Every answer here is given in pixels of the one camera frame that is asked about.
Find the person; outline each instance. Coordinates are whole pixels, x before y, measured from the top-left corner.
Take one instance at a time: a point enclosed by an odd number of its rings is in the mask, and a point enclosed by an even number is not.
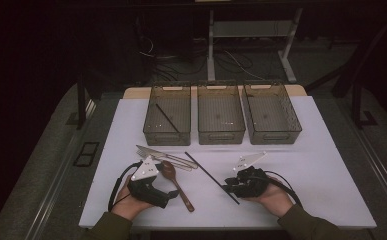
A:
[[[127,188],[130,176],[118,193],[117,201],[111,212],[103,213],[96,225],[86,231],[81,240],[121,240],[128,239],[132,220],[143,210],[153,205],[137,200]],[[292,239],[301,240],[340,240],[346,239],[340,229],[325,219],[313,217],[300,206],[293,204],[286,192],[269,184],[258,197],[244,200],[261,204],[271,214],[277,216],[278,224]]]

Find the olive green sleeve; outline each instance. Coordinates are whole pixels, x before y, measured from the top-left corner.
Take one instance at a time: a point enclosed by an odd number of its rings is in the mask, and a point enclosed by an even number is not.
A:
[[[327,220],[309,215],[303,208],[294,205],[278,220],[280,226],[293,239],[339,240],[347,239],[340,229]]]
[[[81,240],[126,240],[132,224],[130,220],[105,212],[96,225],[84,233]]]

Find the white tabletop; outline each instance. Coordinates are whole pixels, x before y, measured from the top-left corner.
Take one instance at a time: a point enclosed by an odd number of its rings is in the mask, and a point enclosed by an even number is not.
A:
[[[298,194],[304,209],[342,228],[376,226],[353,179],[343,163],[312,97],[291,97],[302,125],[293,145],[251,145],[247,131],[240,145],[198,143],[197,104],[192,99],[190,146],[151,147],[187,158],[192,155],[221,184],[234,177],[231,170],[242,155],[265,151],[266,158],[254,166],[284,176]],[[79,225],[91,228],[107,211],[116,179],[130,164],[140,160],[136,145],[146,146],[143,123],[148,99],[122,99],[97,167]],[[212,230],[278,229],[276,218],[256,203],[239,199],[237,205],[201,169],[177,169],[177,180],[195,211],[190,213],[180,197],[171,199],[165,209],[155,207],[142,212],[134,230]],[[153,186],[161,191],[175,190],[162,176]]]

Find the wooden spoon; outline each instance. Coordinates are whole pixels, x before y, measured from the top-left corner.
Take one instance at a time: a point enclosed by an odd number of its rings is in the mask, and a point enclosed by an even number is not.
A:
[[[181,189],[180,185],[178,185],[177,180],[175,179],[174,166],[172,165],[172,163],[165,161],[165,160],[162,161],[162,165],[164,166],[162,168],[162,171],[161,171],[162,175],[166,179],[171,180],[174,183],[174,185],[178,189],[178,192],[180,193],[181,199],[183,199],[184,204],[186,205],[187,209],[189,210],[189,212],[193,212],[194,211],[193,205],[191,204],[190,200],[187,198],[186,194]]]

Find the spoon handle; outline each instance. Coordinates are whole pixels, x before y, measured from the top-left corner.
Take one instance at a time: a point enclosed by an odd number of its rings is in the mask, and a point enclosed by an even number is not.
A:
[[[178,185],[177,180],[173,179],[172,182],[174,183],[175,187],[178,189],[178,192],[180,193],[181,199],[183,199],[184,205],[186,205],[187,210],[189,210],[189,212],[193,212],[194,207],[190,202],[190,200],[187,198],[184,191],[181,189],[180,185]]]

